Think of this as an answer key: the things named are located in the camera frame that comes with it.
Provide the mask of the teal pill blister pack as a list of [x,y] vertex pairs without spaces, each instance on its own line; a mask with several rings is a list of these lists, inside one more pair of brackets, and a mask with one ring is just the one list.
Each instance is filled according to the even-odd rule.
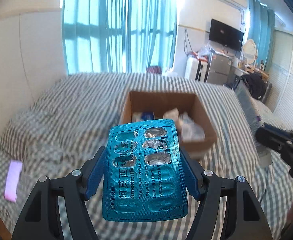
[[102,216],[113,222],[185,217],[188,201],[175,123],[170,119],[110,129]]

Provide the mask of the blue floral tissue pack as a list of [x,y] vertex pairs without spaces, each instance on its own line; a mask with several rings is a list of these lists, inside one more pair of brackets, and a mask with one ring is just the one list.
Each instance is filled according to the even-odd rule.
[[141,121],[148,121],[154,120],[155,115],[153,112],[133,112],[131,122],[141,122]]

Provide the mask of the white lotion tube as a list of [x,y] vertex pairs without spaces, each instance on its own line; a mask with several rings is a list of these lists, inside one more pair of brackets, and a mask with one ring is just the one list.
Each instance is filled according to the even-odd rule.
[[262,126],[262,119],[254,104],[254,98],[251,97],[245,83],[240,81],[235,89],[237,98],[244,111],[246,120],[249,124],[256,151],[258,153],[259,165],[261,168],[266,168],[272,164],[271,151],[260,144],[256,139],[256,131]]

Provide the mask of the white wardrobe doors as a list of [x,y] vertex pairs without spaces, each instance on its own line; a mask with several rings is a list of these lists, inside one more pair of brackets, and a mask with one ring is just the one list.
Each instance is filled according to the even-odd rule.
[[275,31],[268,74],[272,89],[266,105],[293,129],[293,34]]

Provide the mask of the black bag on chair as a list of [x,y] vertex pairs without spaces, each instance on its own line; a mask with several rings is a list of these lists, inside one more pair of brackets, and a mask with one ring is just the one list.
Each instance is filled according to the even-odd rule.
[[266,85],[262,76],[258,73],[242,75],[240,80],[246,85],[251,96],[261,100],[266,93]]

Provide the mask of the pink paper note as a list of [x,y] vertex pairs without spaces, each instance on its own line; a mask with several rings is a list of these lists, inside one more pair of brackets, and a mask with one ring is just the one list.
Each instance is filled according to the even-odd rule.
[[15,203],[17,199],[17,186],[23,164],[17,160],[11,160],[6,176],[4,198]]

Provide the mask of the clear plastic bag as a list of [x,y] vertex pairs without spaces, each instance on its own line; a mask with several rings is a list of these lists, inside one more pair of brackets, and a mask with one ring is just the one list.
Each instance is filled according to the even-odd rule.
[[180,136],[183,142],[197,142],[205,140],[204,129],[194,122],[185,112],[179,116]]

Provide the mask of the silver mini fridge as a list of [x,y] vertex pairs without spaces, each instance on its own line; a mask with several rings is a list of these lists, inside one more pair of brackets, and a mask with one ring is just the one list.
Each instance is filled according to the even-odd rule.
[[227,78],[231,68],[231,60],[220,54],[211,53],[208,61],[207,83],[223,85],[227,83]]

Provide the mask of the oval vanity mirror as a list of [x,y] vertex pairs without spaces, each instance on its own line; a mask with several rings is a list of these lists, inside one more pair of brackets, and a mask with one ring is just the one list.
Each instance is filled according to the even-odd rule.
[[257,60],[258,50],[257,46],[253,39],[248,39],[243,45],[242,49],[242,58],[243,60],[250,65],[253,65]]

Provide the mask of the checkered bed quilt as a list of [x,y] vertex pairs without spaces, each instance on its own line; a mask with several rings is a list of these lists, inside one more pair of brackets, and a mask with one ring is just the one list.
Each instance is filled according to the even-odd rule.
[[[244,176],[263,208],[274,239],[278,239],[293,202],[293,178],[276,152],[269,167],[260,167],[249,124],[234,91],[152,74],[71,75],[9,121],[0,139],[0,218],[6,228],[13,232],[38,178],[67,175],[107,143],[109,130],[119,124],[131,90],[198,96],[218,137],[201,165],[221,177]],[[23,164],[15,203],[4,198],[11,160]]]

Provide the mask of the white suitcase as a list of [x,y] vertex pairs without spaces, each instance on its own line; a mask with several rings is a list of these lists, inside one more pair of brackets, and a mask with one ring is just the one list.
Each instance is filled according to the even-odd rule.
[[204,82],[207,72],[208,61],[205,57],[189,55],[185,68],[185,78]]

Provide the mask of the teal side curtain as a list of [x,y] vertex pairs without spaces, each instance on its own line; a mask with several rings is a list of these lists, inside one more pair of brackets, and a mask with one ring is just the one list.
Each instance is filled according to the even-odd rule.
[[264,71],[269,72],[274,49],[275,13],[260,0],[248,0],[250,28],[248,38],[254,40],[257,51],[257,63],[264,61]]

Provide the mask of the dark red patterned bag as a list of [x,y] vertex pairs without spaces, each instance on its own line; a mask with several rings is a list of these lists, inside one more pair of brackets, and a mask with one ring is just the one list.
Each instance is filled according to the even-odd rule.
[[162,75],[162,68],[160,66],[148,66],[146,72],[150,74],[160,74]]

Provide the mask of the teal window curtain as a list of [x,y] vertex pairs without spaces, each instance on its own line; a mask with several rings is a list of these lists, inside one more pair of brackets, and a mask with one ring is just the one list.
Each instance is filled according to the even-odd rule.
[[68,74],[173,66],[176,0],[60,0],[60,7]]

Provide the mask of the black wall television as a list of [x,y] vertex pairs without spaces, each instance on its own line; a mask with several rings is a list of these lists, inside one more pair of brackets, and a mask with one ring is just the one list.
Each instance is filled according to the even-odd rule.
[[241,51],[244,33],[223,22],[211,19],[209,40],[232,50]]

